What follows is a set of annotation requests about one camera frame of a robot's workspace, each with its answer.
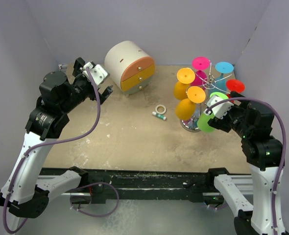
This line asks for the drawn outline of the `red plastic wine glass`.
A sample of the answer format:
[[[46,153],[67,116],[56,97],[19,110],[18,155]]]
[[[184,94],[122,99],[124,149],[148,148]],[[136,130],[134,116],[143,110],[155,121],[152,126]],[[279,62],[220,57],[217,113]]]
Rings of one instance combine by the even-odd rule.
[[[245,91],[245,85],[236,79],[230,79],[226,82],[226,87],[230,92],[238,93],[238,97],[241,97],[241,93]]]

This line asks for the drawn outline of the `green plastic wine glass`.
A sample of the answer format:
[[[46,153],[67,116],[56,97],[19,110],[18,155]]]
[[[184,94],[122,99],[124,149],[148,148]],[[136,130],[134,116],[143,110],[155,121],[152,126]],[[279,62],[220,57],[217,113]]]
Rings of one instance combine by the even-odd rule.
[[[210,98],[213,96],[219,96],[221,99],[228,99],[228,96],[224,93],[221,92],[212,92],[210,94]],[[210,133],[213,132],[215,129],[211,126],[208,125],[208,121],[210,119],[213,119],[215,117],[214,114],[211,115],[206,115],[204,112],[201,114],[198,122],[197,122],[197,126],[198,128],[202,131],[202,132],[206,132],[206,133]]]

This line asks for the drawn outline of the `blue plastic wine glass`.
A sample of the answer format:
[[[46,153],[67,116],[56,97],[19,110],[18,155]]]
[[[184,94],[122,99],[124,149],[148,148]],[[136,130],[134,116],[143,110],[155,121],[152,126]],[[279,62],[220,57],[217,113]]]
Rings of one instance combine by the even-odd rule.
[[[211,84],[209,93],[213,92],[221,92],[226,94],[227,93],[227,74],[231,75],[234,71],[234,66],[229,62],[219,62],[215,65],[216,71],[220,73],[220,76],[215,78],[215,81]]]

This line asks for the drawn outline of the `orange wine glass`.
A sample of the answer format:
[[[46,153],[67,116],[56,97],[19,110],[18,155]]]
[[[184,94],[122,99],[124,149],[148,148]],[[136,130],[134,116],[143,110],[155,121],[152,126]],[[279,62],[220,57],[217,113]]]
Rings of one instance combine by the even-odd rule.
[[[205,91],[198,86],[190,86],[186,91],[187,98],[181,100],[175,108],[175,114],[180,120],[189,120],[196,110],[196,105],[206,99]]]
[[[177,82],[173,89],[173,95],[178,100],[187,98],[186,90],[190,84],[195,80],[195,73],[190,68],[181,68],[178,70]]]

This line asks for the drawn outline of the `pink plastic wine glass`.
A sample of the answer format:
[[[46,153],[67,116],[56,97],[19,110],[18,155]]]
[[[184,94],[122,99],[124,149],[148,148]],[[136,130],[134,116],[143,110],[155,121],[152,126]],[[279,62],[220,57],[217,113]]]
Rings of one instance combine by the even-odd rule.
[[[207,79],[207,75],[204,72],[210,66],[210,60],[207,57],[196,57],[192,61],[192,67],[196,70],[195,79],[191,83],[191,86],[201,86],[203,81]]]

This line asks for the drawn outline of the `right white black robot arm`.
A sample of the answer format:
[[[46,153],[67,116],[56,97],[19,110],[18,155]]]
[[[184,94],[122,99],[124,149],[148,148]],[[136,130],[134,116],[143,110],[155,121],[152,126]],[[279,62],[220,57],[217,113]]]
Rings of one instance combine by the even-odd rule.
[[[208,177],[206,188],[222,194],[233,212],[237,234],[286,235],[280,187],[287,140],[279,114],[268,103],[236,92],[228,99],[213,95],[206,106],[209,126],[224,132],[234,130],[241,138],[251,171],[253,203],[246,202],[227,174]]]

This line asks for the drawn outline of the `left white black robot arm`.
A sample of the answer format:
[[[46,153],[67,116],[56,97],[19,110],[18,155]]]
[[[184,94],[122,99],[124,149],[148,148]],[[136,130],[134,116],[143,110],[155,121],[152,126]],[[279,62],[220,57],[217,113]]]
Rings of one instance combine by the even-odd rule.
[[[77,58],[73,67],[74,81],[62,71],[45,75],[40,96],[25,126],[24,142],[17,162],[5,185],[0,189],[0,206],[4,213],[19,218],[36,218],[50,201],[75,189],[88,188],[88,172],[73,166],[50,180],[38,179],[51,148],[60,142],[62,130],[69,122],[68,114],[86,99],[100,106],[112,93],[100,85],[109,72],[100,64]]]

